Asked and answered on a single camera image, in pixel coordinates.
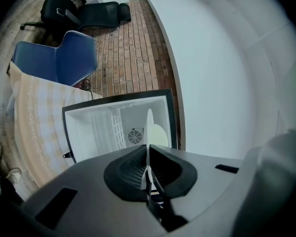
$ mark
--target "wooden floor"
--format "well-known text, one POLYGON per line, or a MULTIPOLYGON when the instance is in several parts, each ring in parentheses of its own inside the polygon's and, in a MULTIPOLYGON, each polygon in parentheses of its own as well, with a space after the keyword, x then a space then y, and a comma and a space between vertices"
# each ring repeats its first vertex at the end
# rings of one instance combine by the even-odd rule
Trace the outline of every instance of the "wooden floor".
MULTIPOLYGON (((39 21, 44 0, 18 0, 0 27, 0 143, 3 159, 0 167, 22 170, 17 187, 24 198, 38 189, 17 150, 14 140, 14 112, 7 111, 11 86, 5 70, 17 42, 41 43, 44 30, 35 27, 19 29, 27 21, 39 21)), ((171 88, 179 124, 178 101, 173 71, 165 41, 147 0, 130 0, 132 21, 118 28, 87 28, 83 32, 96 40, 98 67, 90 77, 92 90, 103 97, 155 89, 171 88)), ((46 45, 58 46, 49 37, 46 45)))

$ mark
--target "checkered tablecloth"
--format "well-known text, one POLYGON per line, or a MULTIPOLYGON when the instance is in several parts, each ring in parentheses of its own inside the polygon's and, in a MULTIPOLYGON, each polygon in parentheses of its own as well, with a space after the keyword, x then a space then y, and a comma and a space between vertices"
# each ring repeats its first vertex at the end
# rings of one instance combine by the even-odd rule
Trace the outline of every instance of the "checkered tablecloth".
MULTIPOLYGON (((33 77, 10 63, 15 98, 15 140, 28 170, 42 186, 69 167, 62 108, 92 100, 91 93, 33 77)), ((93 93, 93 98, 101 98, 93 93)))

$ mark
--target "vent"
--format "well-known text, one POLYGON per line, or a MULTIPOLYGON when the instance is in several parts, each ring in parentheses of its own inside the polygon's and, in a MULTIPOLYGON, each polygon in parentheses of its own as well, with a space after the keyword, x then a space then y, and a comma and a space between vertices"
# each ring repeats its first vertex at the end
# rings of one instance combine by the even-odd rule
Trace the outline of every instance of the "vent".
POLYGON ((128 134, 128 140, 132 144, 138 144, 143 139, 144 129, 133 129, 128 134))

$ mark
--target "fan grille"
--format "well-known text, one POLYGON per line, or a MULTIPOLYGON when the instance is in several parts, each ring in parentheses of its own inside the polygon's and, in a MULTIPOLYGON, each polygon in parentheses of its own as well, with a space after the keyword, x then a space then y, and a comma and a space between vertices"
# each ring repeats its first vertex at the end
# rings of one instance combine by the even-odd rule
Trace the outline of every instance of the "fan grille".
POLYGON ((128 140, 133 144, 138 144, 142 140, 142 134, 136 130, 130 131, 128 134, 128 140))

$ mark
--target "brick floor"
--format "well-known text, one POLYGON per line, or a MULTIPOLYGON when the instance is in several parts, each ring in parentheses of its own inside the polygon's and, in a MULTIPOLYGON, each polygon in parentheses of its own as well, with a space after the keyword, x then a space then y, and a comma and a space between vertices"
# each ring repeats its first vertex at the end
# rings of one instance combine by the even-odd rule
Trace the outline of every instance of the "brick floor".
POLYGON ((172 89, 180 145, 179 108, 168 50, 147 0, 129 0, 132 21, 118 28, 88 28, 96 39, 97 70, 89 76, 92 91, 103 97, 172 89))

